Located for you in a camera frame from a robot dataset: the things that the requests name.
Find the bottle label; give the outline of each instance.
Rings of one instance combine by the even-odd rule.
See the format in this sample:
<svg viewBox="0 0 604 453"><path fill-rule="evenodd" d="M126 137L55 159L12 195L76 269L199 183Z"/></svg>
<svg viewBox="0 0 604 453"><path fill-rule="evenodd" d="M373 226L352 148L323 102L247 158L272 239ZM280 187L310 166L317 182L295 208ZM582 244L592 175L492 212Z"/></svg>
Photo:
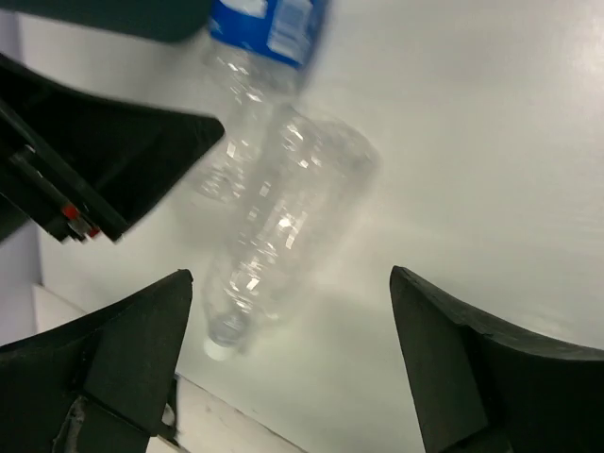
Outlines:
<svg viewBox="0 0 604 453"><path fill-rule="evenodd" d="M300 68L308 61L328 0L214 0L210 34L220 42Z"/></svg>

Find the white wall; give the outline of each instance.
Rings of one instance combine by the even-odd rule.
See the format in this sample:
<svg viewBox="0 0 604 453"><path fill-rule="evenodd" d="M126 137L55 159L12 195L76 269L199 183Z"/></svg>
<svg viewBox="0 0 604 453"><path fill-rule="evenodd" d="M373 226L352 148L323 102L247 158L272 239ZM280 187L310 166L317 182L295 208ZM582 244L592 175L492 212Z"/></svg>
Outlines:
<svg viewBox="0 0 604 453"><path fill-rule="evenodd" d="M0 52L20 56L17 17L2 10ZM38 238L30 224L0 243L0 344L36 332L31 284L39 281Z"/></svg>

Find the black plastic part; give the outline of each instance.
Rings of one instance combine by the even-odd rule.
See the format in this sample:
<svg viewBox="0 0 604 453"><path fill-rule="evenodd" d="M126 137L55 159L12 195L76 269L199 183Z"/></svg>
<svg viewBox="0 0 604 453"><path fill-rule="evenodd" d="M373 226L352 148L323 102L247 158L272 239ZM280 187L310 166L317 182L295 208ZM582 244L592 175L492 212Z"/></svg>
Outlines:
<svg viewBox="0 0 604 453"><path fill-rule="evenodd" d="M222 137L215 118L76 92L0 55L0 193L58 240L116 241Z"/></svg>
<svg viewBox="0 0 604 453"><path fill-rule="evenodd" d="M604 451L604 351L510 324L407 269L390 284L427 453Z"/></svg>
<svg viewBox="0 0 604 453"><path fill-rule="evenodd" d="M179 447L178 442L178 383L180 377L175 375L172 379L172 385L170 386L170 393L168 394L168 403L165 411L171 412L171 417L168 420L161 420L161 427L159 427L158 435L169 444Z"/></svg>
<svg viewBox="0 0 604 453"><path fill-rule="evenodd" d="M179 42L201 30L211 0L0 0L0 8L74 24Z"/></svg>
<svg viewBox="0 0 604 453"><path fill-rule="evenodd" d="M0 451L143 453L164 430L192 282L188 271L175 272L0 348Z"/></svg>
<svg viewBox="0 0 604 453"><path fill-rule="evenodd" d="M27 216L13 207L4 196L0 195L0 243L25 225L25 222L27 222Z"/></svg>

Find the white bottle cap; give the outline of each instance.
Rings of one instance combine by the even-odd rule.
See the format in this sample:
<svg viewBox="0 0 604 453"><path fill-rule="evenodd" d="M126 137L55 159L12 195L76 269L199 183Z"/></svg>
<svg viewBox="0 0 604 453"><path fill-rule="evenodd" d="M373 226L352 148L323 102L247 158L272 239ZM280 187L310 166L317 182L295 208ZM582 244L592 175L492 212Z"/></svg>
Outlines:
<svg viewBox="0 0 604 453"><path fill-rule="evenodd" d="M237 349L235 347L220 346L208 337L204 342L204 352L215 361L225 361L233 357Z"/></svg>

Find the clear plastic bottle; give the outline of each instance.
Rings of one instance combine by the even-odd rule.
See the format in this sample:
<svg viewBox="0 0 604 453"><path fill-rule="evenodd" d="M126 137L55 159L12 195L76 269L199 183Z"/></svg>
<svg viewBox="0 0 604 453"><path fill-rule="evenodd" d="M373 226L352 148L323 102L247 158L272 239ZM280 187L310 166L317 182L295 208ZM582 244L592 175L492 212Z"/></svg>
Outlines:
<svg viewBox="0 0 604 453"><path fill-rule="evenodd" d="M202 194L228 202L243 193L274 108L297 92L326 3L214 1L204 73L226 135L191 176Z"/></svg>
<svg viewBox="0 0 604 453"><path fill-rule="evenodd" d="M243 49L212 41L204 58L220 106L212 113L225 137L202 160L191 182L205 196L229 202L241 196L276 106L292 99L295 68Z"/></svg>
<svg viewBox="0 0 604 453"><path fill-rule="evenodd" d="M326 115L284 106L233 225L210 267L202 294L208 355L222 360L274 320L298 281L342 235L376 161L351 127Z"/></svg>

